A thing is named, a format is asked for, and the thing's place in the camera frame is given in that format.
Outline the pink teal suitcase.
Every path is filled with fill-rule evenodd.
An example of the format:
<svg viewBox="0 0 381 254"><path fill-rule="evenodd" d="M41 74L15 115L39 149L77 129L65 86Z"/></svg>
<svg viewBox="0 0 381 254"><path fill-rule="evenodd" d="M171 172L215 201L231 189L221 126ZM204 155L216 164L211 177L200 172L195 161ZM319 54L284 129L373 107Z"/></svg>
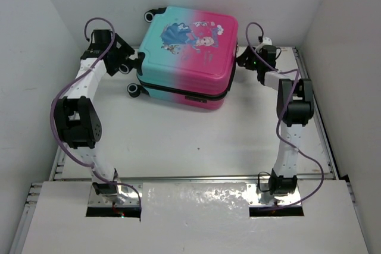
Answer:
<svg viewBox="0 0 381 254"><path fill-rule="evenodd" d="M235 75L237 19L174 6L143 17L149 28L132 63L139 82L127 86L128 94L219 109Z"/></svg>

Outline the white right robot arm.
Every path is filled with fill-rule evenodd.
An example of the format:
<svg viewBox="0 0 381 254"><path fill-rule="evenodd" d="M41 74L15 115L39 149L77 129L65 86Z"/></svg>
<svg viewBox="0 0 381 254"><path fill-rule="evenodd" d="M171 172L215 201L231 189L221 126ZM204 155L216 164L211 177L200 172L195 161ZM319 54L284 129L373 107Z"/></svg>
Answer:
<svg viewBox="0 0 381 254"><path fill-rule="evenodd" d="M279 150L265 192L281 196L296 189L301 135L314 115L314 103L311 81L300 78L298 69L276 69L276 58L277 48L273 45L264 45L258 50L247 46L236 62L240 67L256 71L258 82L277 92L276 134Z"/></svg>

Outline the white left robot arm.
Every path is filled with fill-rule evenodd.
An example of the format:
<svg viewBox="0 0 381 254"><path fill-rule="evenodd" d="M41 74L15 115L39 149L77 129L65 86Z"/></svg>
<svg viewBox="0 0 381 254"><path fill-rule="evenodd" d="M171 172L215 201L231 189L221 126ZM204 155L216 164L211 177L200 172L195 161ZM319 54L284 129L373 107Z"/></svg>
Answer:
<svg viewBox="0 0 381 254"><path fill-rule="evenodd" d="M91 33L76 78L58 98L53 119L58 138L67 147L66 154L89 170L95 193L105 202L121 206L129 198L128 188L122 185L106 155L96 149L102 124L93 105L103 76L114 75L121 64L124 49L117 46L117 38L111 30Z"/></svg>

